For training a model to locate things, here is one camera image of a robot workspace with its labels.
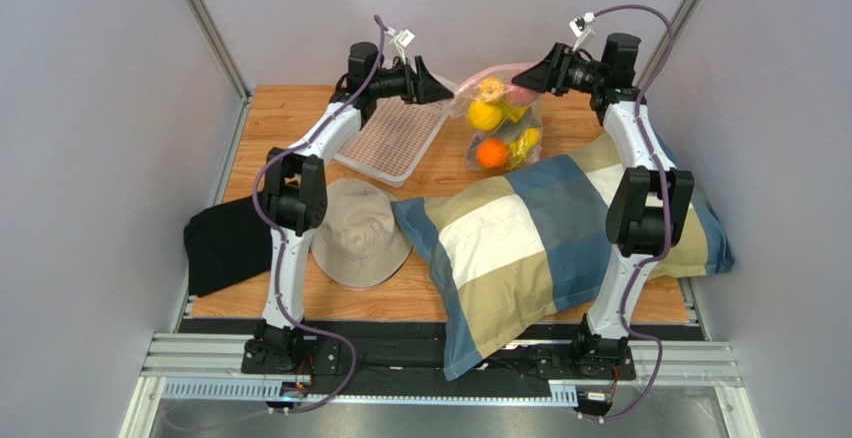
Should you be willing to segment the yellow fake fruit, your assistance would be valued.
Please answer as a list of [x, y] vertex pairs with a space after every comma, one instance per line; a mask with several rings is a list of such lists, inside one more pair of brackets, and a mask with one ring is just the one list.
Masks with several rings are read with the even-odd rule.
[[505, 95], [506, 86], [499, 76], [486, 76], [477, 85], [476, 99], [484, 103], [499, 103]]

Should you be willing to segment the white plastic basket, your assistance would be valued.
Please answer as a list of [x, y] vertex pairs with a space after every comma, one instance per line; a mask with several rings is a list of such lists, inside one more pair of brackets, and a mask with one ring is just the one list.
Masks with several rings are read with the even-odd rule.
[[343, 166], [393, 188], [412, 175], [447, 119], [449, 99], [425, 105], [383, 98], [335, 156]]

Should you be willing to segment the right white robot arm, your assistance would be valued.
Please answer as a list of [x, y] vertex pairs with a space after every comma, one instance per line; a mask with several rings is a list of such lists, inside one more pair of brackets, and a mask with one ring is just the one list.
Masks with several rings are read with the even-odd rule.
[[640, 42], [613, 33], [599, 60], [557, 42], [540, 62], [512, 79], [538, 93], [589, 94], [623, 169], [605, 220], [611, 254], [603, 285], [566, 357], [581, 377], [614, 374], [627, 361], [639, 295], [658, 262], [679, 242], [694, 189], [692, 173], [677, 169], [663, 151], [649, 122], [645, 93], [633, 84]]

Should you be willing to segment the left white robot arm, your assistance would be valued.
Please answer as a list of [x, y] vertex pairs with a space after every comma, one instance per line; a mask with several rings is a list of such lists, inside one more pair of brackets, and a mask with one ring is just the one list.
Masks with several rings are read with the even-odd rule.
[[261, 321], [244, 346], [242, 372], [293, 373], [307, 361], [306, 336], [321, 333], [304, 323], [303, 295], [310, 244], [328, 209], [329, 161], [361, 131], [379, 100], [425, 105], [453, 96], [421, 56], [397, 56], [385, 67], [377, 45], [358, 42], [317, 123], [289, 147], [268, 152], [251, 200], [270, 228], [270, 284]]

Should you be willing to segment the yellow fake lemon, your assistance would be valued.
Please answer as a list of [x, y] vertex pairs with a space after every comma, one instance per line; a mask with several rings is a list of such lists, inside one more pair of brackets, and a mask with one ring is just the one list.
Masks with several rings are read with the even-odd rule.
[[503, 113], [496, 104], [473, 100], [467, 110], [467, 120], [475, 130], [488, 133], [500, 125]]

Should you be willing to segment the clear zip top bag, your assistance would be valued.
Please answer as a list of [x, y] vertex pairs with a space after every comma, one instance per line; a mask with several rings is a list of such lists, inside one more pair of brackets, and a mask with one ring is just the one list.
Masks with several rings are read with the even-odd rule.
[[445, 115], [463, 119], [471, 132], [463, 155], [466, 169], [510, 172], [540, 160], [542, 94], [513, 82], [532, 66], [531, 62], [496, 65], [456, 86]]

